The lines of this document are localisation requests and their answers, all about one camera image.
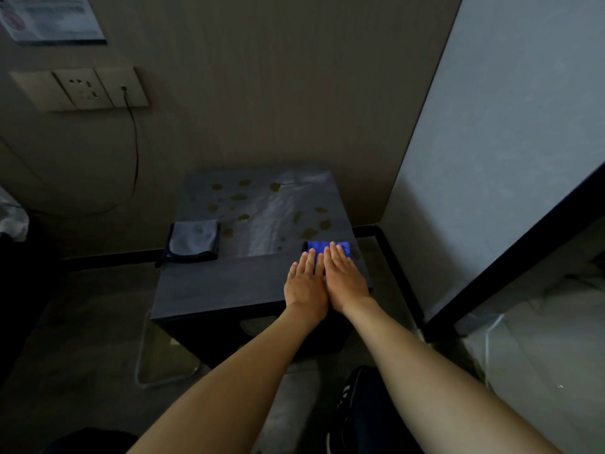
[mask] black cable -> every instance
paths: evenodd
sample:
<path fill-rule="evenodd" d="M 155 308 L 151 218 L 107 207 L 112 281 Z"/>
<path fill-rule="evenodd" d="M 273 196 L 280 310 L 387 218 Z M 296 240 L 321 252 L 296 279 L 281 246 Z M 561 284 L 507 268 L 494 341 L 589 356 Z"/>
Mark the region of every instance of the black cable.
<path fill-rule="evenodd" d="M 132 109 L 131 109 L 131 107 L 130 107 L 130 105 L 128 103 L 128 92 L 127 92 L 125 86 L 122 87 L 122 92 L 124 93 L 124 103 L 126 104 L 126 108 L 128 110 L 128 113 L 130 114 L 130 119 L 132 120 L 132 127 L 134 128 L 134 150 L 135 150 L 135 153 L 136 153 L 136 163 L 135 163 L 135 167 L 134 167 L 134 178 L 132 180 L 132 191 L 130 192 L 130 196 L 128 196 L 124 201 L 118 202 L 117 204 L 112 205 L 108 209 L 101 210 L 99 212 L 85 213 L 85 214 L 82 214 L 82 215 L 61 215 L 59 213 L 46 212 L 44 210 L 37 210 L 37 209 L 30 209 L 30 208 L 26 209 L 25 207 L 22 207 L 20 205 L 11 204 L 9 202 L 4 202 L 4 201 L 0 201 L 0 204 L 7 205 L 9 207 L 15 207 L 17 209 L 24 209 L 26 212 L 39 213 L 41 215 L 48 215 L 50 217 L 59 217 L 59 218 L 88 218 L 88 217 L 96 217 L 98 215 L 103 215 L 104 213 L 111 212 L 112 210 L 118 208 L 120 205 L 124 205 L 125 203 L 129 202 L 130 199 L 132 199 L 132 197 L 134 196 L 134 192 L 137 189 L 137 183 L 139 181 L 139 161 L 140 161 L 140 157 L 139 157 L 139 134 L 138 134 L 138 131 L 137 131 L 137 123 L 136 123 L 136 121 L 134 119 L 134 114 L 132 113 Z M 4 139 L 4 137 L 2 135 L 0 135 L 0 140 L 2 140 L 2 142 L 4 142 L 4 144 L 9 149 L 9 151 L 17 159 L 19 159 L 19 161 L 21 161 L 21 163 L 23 163 L 23 165 L 31 172 L 31 174 L 34 175 L 34 177 L 36 177 L 42 184 L 44 184 L 44 182 L 42 181 L 42 179 L 40 178 L 40 176 L 37 175 L 34 172 L 34 170 L 31 167 L 29 167 L 27 165 L 27 163 L 21 158 L 21 156 L 19 156 L 12 149 L 11 145 L 6 141 L 6 139 Z"/>

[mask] water stain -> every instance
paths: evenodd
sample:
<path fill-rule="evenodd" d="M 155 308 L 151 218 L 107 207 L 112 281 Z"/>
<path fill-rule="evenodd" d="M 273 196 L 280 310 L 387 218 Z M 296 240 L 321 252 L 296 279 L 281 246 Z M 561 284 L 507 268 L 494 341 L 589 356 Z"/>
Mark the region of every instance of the water stain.
<path fill-rule="evenodd" d="M 315 236 L 315 234 L 317 234 L 317 231 L 315 231 L 313 228 L 307 228 L 302 232 L 301 238 L 311 239 L 311 237 Z"/>

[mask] poster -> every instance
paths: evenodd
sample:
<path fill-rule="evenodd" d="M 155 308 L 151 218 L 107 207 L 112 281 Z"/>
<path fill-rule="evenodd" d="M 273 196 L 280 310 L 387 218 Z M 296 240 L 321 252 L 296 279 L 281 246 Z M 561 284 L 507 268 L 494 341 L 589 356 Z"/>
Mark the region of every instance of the poster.
<path fill-rule="evenodd" d="M 0 0 L 0 22 L 22 44 L 106 44 L 88 0 Z"/>

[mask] table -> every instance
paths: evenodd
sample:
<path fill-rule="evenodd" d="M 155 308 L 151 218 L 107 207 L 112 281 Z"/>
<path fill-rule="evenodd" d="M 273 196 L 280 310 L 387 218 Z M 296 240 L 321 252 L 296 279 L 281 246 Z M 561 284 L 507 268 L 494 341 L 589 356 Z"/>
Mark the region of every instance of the table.
<path fill-rule="evenodd" d="M 372 287 L 328 170 L 302 166 L 187 177 L 176 221 L 213 219 L 220 223 L 218 259 L 166 263 L 151 315 L 209 366 L 249 341 L 258 324 L 283 312 L 285 278 L 305 241 L 349 242 Z M 330 309 L 298 357 L 340 350 L 350 330 L 346 318 Z"/>

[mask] switch plate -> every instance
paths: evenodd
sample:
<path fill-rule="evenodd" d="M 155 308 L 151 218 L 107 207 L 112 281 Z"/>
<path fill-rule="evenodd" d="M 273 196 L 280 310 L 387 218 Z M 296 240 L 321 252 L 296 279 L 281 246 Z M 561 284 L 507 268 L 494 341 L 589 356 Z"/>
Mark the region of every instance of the switch plate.
<path fill-rule="evenodd" d="M 97 68 L 96 72 L 114 106 L 126 107 L 122 86 L 126 87 L 128 93 L 128 105 L 149 106 L 134 68 Z"/>
<path fill-rule="evenodd" d="M 107 92 L 92 68 L 53 70 L 78 109 L 113 108 Z"/>
<path fill-rule="evenodd" d="M 11 71 L 10 75 L 40 111 L 73 111 L 76 109 L 57 79 L 49 71 L 32 73 Z"/>

